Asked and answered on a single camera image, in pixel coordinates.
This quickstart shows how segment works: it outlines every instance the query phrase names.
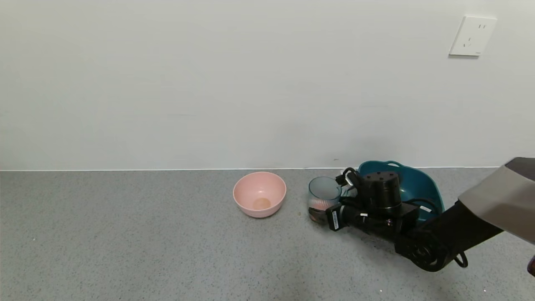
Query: speckled countertop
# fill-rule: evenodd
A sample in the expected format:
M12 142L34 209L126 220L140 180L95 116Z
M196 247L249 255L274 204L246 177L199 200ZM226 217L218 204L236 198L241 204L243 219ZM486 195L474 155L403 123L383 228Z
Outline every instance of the speckled countertop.
M2 301L535 300L535 247L500 234L469 267L418 269L393 245L307 216L307 183L334 170L275 170L281 210L245 216L250 171L2 172ZM449 207L491 169L426 169Z

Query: wall outlet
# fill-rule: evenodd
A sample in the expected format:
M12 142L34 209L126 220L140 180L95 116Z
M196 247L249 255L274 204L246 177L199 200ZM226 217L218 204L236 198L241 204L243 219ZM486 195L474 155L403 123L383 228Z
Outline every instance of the wall outlet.
M479 56L485 50L496 26L496 18L465 16L449 51L451 55Z

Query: label sticker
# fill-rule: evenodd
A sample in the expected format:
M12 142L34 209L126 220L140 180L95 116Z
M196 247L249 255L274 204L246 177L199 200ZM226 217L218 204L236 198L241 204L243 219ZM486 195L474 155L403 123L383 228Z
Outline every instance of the label sticker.
M338 217L336 215L336 211L333 211L333 222L334 222L334 229L338 229Z
M431 212L431 209L424 207L424 206L420 206L420 209L427 211L427 212Z

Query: glass cup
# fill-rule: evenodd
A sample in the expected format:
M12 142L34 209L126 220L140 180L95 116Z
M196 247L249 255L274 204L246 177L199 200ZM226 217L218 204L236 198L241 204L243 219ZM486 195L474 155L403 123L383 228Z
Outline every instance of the glass cup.
M308 207L326 210L338 203L342 187L333 178L317 177L308 184L308 191Z

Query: pink bowl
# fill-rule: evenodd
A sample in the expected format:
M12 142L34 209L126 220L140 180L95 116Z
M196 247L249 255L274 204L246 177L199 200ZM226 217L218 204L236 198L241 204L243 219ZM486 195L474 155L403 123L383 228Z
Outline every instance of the pink bowl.
M276 174L253 172L241 178L234 186L234 200L240 209L252 217L268 217L282 206L286 184Z

